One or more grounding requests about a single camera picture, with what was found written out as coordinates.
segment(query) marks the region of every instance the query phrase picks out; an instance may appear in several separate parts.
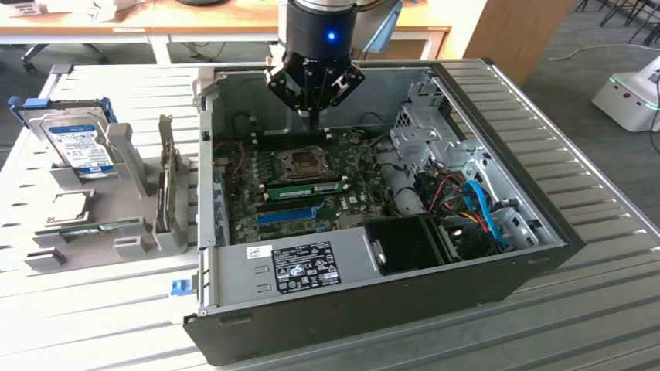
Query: gray carpet floor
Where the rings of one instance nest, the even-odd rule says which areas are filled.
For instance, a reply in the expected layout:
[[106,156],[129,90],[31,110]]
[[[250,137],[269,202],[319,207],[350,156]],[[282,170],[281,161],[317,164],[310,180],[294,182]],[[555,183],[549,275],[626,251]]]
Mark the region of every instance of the gray carpet floor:
[[[634,24],[625,27],[623,15],[615,15],[598,27],[606,8],[589,2],[586,10],[570,12],[547,45],[534,72],[522,90],[549,116],[567,138],[590,158],[605,176],[660,224],[660,155],[649,142],[647,132],[630,133],[590,104],[590,99],[613,73],[638,71],[658,55],[658,51],[634,47],[585,50],[569,60],[550,61],[573,50],[627,41]],[[647,34],[642,31],[637,43]]]
[[[598,6],[597,2],[589,2],[585,12],[566,14],[523,91],[637,207],[660,224],[660,198],[655,197],[660,155],[653,151],[647,134],[625,131],[589,103],[609,75],[638,70],[657,52],[630,47],[609,48],[585,51],[562,62],[547,60],[583,46],[625,43],[633,27],[626,28],[623,15],[615,15],[599,28],[603,11],[597,11]],[[221,43],[210,43],[199,50],[214,56],[219,47]],[[101,44],[98,48],[111,64],[154,63],[146,44]],[[27,75],[19,66],[21,53],[22,50],[11,46],[0,46],[0,138],[5,142],[19,131],[3,103],[9,96],[34,97],[51,64],[95,64],[94,55],[81,45],[50,45],[33,59],[38,72]],[[174,63],[195,62],[181,44],[170,45],[170,55]],[[265,43],[227,43],[215,61],[262,60],[265,55]],[[6,152],[0,151],[0,166],[5,157]]]

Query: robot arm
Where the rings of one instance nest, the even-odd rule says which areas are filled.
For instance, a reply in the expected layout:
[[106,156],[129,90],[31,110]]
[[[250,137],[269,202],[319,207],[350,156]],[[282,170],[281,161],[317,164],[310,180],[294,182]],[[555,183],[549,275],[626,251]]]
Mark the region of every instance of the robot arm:
[[363,81],[350,50],[383,49],[402,5],[401,0],[287,0],[285,6],[283,53],[265,72],[266,86],[315,130],[318,113]]

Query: hard drive label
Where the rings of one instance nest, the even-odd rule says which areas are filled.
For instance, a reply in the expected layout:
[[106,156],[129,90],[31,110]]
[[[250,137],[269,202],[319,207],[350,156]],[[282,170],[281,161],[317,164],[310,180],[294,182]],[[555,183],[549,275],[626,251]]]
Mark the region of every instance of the hard drive label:
[[110,156],[105,147],[95,142],[97,132],[91,125],[55,126],[47,131],[51,143],[71,168],[85,173],[111,169]]

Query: yellow wire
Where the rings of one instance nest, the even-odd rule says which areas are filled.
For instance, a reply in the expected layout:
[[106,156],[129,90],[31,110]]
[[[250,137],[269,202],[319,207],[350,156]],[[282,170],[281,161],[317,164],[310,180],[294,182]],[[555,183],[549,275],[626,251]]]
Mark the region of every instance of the yellow wire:
[[478,224],[478,221],[475,221],[475,218],[470,214],[463,212],[458,212],[457,214],[461,214],[465,218],[467,218],[469,220],[471,220],[474,223]]

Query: cpu socket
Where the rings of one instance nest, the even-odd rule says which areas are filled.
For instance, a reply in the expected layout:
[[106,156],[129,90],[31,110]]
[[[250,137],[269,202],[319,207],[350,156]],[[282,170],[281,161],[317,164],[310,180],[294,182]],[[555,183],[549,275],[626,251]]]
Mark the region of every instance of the cpu socket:
[[331,175],[325,159],[325,151],[318,147],[309,147],[279,153],[283,166],[281,180],[318,179]]

